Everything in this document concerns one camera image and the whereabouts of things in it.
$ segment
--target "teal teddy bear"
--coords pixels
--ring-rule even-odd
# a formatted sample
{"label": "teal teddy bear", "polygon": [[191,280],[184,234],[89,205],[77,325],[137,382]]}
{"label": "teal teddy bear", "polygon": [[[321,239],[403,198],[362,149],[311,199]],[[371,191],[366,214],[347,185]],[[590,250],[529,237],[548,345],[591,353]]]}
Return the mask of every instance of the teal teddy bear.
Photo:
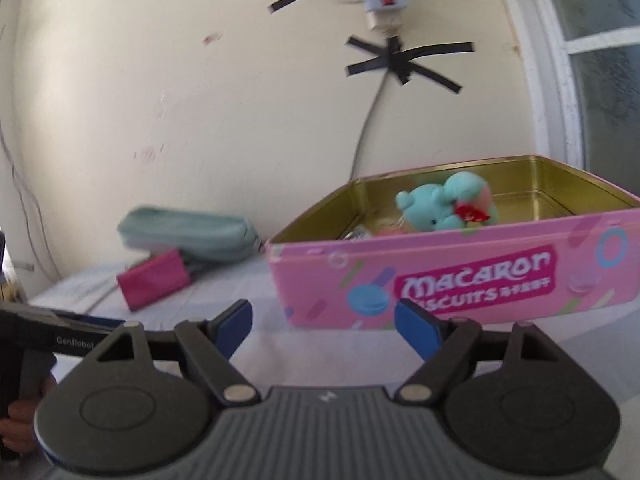
{"label": "teal teddy bear", "polygon": [[462,229],[467,222],[498,223],[489,185],[468,171],[450,176],[443,186],[425,184],[412,192],[401,191],[396,205],[406,221],[420,232]]}

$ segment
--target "wall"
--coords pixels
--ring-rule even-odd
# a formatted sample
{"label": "wall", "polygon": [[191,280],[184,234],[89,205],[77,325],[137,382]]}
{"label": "wall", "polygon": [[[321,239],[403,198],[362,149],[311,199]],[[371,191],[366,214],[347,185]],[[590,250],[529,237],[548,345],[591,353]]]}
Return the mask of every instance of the wall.
{"label": "wall", "polygon": [[[13,153],[18,171],[24,169],[15,135],[14,117],[14,43],[20,0],[0,0],[0,121],[9,150]],[[40,229],[37,227],[35,211],[26,203],[33,230],[33,243],[40,254],[44,254]],[[29,244],[24,215],[18,193],[12,181],[11,165],[0,152],[0,226],[6,234],[7,248],[16,262],[35,264]],[[52,269],[47,265],[47,273]],[[27,297],[46,289],[50,282],[40,267],[34,272],[17,269],[17,275]]]}
{"label": "wall", "polygon": [[[382,73],[360,5],[301,0],[22,0],[19,140],[66,272],[127,256],[140,203],[244,214],[268,236],[350,174]],[[358,174],[535,151],[518,47],[500,0],[410,0],[406,48],[464,86],[387,82]],[[203,39],[213,41],[204,44]]]}

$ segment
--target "human hand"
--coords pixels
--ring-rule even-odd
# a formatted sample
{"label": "human hand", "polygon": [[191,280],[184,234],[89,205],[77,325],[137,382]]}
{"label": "human hand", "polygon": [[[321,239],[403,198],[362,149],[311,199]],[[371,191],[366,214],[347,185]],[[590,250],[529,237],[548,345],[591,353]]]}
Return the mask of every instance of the human hand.
{"label": "human hand", "polygon": [[30,453],[38,447],[33,431],[33,417],[36,408],[45,396],[56,386],[52,375],[47,377],[40,389],[41,395],[30,399],[19,399],[9,404],[9,418],[0,420],[2,443],[16,453]]}

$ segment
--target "blue ring illustration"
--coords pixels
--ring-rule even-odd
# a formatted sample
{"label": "blue ring illustration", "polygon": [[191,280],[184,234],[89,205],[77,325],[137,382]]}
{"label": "blue ring illustration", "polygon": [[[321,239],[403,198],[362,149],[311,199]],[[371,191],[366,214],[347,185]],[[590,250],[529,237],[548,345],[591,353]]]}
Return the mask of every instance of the blue ring illustration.
{"label": "blue ring illustration", "polygon": [[[604,255],[604,244],[612,236],[617,236],[618,238],[620,238],[620,241],[622,242],[622,248],[620,249],[620,253],[618,254],[618,256],[616,256],[613,260],[607,260]],[[598,247],[596,248],[596,259],[598,260],[598,263],[605,269],[615,267],[625,259],[627,246],[628,241],[626,239],[626,233],[619,227],[611,228],[608,231],[604,232],[604,234],[600,238],[600,241],[598,242]]]}

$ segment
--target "red pouch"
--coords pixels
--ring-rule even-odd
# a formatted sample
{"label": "red pouch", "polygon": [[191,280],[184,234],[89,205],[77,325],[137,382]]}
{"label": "red pouch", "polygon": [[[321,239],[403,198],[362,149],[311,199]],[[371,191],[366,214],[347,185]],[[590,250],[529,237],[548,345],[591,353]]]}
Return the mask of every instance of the red pouch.
{"label": "red pouch", "polygon": [[177,250],[132,267],[119,274],[117,280],[132,312],[191,285],[191,277]]}

